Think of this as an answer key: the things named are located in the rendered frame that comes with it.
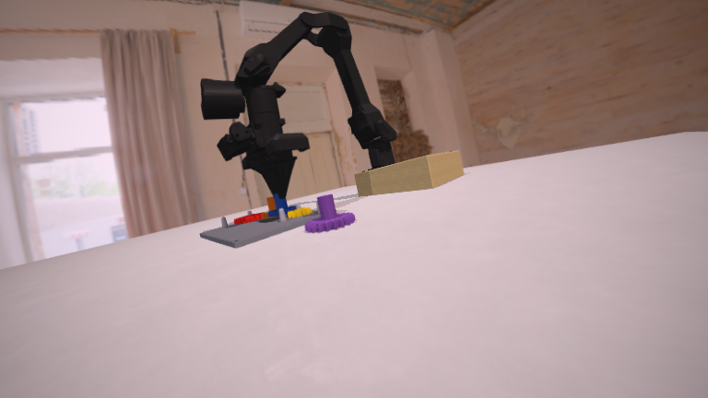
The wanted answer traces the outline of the purple gear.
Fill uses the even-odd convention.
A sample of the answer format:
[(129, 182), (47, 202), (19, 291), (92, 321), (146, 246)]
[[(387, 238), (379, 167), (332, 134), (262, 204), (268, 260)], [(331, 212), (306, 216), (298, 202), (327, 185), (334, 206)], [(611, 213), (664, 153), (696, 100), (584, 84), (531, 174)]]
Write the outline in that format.
[(313, 221), (306, 222), (305, 229), (308, 233), (337, 230), (338, 228), (349, 226), (351, 223), (356, 221), (353, 213), (336, 213), (332, 194), (327, 194), (316, 198), (321, 217), (313, 219)]

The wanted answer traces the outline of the yellow gear with black stripe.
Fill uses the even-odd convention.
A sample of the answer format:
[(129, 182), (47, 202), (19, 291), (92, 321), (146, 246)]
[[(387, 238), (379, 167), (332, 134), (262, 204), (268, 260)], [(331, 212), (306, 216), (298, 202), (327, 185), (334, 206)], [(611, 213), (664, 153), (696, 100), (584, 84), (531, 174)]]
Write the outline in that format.
[(303, 207), (302, 209), (291, 210), (290, 212), (288, 212), (288, 217), (303, 217), (305, 215), (309, 215), (311, 212), (311, 208)]

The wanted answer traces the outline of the brown gear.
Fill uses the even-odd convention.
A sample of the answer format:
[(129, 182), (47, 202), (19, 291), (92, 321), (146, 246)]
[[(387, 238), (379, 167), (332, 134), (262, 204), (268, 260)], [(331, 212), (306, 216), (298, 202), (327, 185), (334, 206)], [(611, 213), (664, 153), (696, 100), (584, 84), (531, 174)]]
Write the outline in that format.
[[(274, 200), (273, 197), (266, 198), (266, 200), (267, 200), (267, 203), (268, 203), (269, 211), (276, 209), (275, 200)], [(272, 217), (269, 217), (269, 216), (268, 216), (268, 212), (266, 212), (266, 213), (263, 213), (263, 214), (261, 215), (261, 218), (262, 218), (262, 219), (268, 219), (268, 218), (272, 218)]]

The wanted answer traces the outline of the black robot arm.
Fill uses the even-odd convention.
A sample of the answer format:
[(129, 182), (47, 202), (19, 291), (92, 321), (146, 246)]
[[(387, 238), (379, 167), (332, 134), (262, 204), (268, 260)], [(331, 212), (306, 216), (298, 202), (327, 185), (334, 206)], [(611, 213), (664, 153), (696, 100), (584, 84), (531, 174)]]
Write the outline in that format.
[[(313, 28), (322, 28), (318, 34)], [(372, 169), (395, 164), (391, 141), (397, 139), (397, 131), (384, 119), (381, 111), (369, 99), (360, 72), (351, 53), (352, 36), (347, 20), (329, 12), (302, 12), (286, 28), (267, 43), (259, 43), (249, 49), (242, 60), (234, 81), (201, 78), (201, 110), (204, 120), (239, 119), (261, 112), (279, 114), (277, 98), (286, 89), (274, 82), (267, 85), (277, 65), (300, 41), (308, 40), (335, 61), (338, 75), (348, 96), (352, 117), (348, 119), (351, 133), (362, 149), (369, 150)], [(226, 161), (245, 153), (252, 156), (251, 147), (263, 142), (258, 128), (249, 122), (248, 129), (240, 121), (232, 123), (229, 131), (217, 144)], [(379, 137), (380, 136), (380, 137)], [(379, 138), (377, 138), (379, 137)], [(376, 138), (376, 139), (375, 139)]]

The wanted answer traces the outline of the red gear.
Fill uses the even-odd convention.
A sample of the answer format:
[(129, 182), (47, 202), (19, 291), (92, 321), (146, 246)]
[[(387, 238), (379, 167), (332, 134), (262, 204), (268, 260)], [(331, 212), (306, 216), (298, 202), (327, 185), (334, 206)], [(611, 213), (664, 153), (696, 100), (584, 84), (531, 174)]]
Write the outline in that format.
[(247, 222), (254, 222), (254, 221), (260, 220), (260, 219), (262, 219), (262, 218), (261, 218), (261, 215), (262, 215), (263, 213), (265, 213), (265, 212), (258, 213), (258, 214), (251, 214), (251, 215), (246, 216), (246, 217), (238, 217), (238, 218), (235, 218), (235, 219), (234, 219), (234, 225), (235, 225), (235, 224), (236, 224), (236, 225), (237, 225), (237, 224), (241, 224), (241, 223), (247, 223)]

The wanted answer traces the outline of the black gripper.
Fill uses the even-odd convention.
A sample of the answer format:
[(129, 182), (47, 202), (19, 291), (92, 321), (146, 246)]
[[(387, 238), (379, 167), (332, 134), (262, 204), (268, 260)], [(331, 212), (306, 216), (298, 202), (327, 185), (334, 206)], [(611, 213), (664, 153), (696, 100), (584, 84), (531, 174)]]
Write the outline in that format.
[(249, 122), (259, 129), (263, 142), (251, 147), (252, 156), (245, 156), (243, 169), (252, 169), (265, 179), (272, 196), (277, 193), (279, 199), (287, 196), (289, 181), (297, 156), (292, 150), (300, 152), (310, 148), (306, 134), (283, 134), (285, 118), (274, 112), (261, 112), (249, 117)]

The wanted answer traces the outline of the blue gear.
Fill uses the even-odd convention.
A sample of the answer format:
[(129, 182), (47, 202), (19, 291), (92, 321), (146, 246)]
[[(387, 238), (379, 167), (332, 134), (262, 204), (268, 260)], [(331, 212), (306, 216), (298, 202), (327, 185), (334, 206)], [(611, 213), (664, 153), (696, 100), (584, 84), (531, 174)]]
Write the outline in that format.
[(269, 216), (269, 217), (277, 217), (277, 216), (279, 216), (279, 213), (278, 213), (278, 209), (279, 209), (279, 208), (283, 208), (285, 214), (287, 214), (287, 213), (290, 212), (291, 210), (295, 210), (295, 209), (296, 209), (296, 206), (295, 206), (295, 205), (288, 207), (286, 198), (285, 198), (285, 199), (279, 199), (277, 193), (275, 193), (275, 194), (273, 194), (273, 195), (274, 195), (274, 200), (275, 200), (276, 209), (271, 210), (271, 211), (268, 212), (268, 216)]

